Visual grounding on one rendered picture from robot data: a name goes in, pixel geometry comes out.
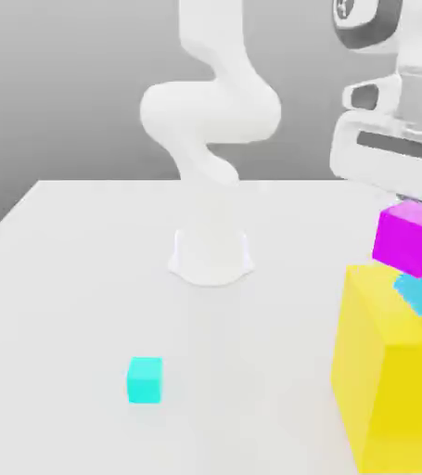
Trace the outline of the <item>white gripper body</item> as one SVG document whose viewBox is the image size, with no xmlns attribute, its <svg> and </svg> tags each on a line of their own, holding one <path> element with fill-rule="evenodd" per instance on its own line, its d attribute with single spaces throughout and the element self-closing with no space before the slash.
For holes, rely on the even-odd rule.
<svg viewBox="0 0 422 475">
<path fill-rule="evenodd" d="M 422 131 L 408 122 L 362 109 L 343 113 L 329 162 L 338 177 L 422 201 Z"/>
</svg>

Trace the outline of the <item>small magenta cube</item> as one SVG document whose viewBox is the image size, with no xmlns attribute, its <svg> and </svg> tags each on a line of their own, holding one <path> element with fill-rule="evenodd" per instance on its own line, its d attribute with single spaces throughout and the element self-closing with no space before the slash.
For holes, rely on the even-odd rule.
<svg viewBox="0 0 422 475">
<path fill-rule="evenodd" d="M 405 199 L 380 213 L 372 257 L 422 277 L 422 202 Z"/>
</svg>

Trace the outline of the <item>small cyan cube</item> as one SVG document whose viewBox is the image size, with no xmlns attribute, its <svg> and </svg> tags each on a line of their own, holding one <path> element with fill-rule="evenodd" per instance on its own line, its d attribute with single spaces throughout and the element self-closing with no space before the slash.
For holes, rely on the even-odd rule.
<svg viewBox="0 0 422 475">
<path fill-rule="evenodd" d="M 133 404 L 159 404 L 162 394 L 162 359 L 133 357 L 127 378 L 127 395 Z"/>
</svg>

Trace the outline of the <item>large yellow box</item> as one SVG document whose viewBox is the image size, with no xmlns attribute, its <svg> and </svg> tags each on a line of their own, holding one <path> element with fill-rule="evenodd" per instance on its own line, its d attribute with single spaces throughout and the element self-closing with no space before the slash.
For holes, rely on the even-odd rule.
<svg viewBox="0 0 422 475">
<path fill-rule="evenodd" d="M 361 473 L 422 473 L 422 316 L 383 265 L 346 269 L 331 384 Z"/>
</svg>

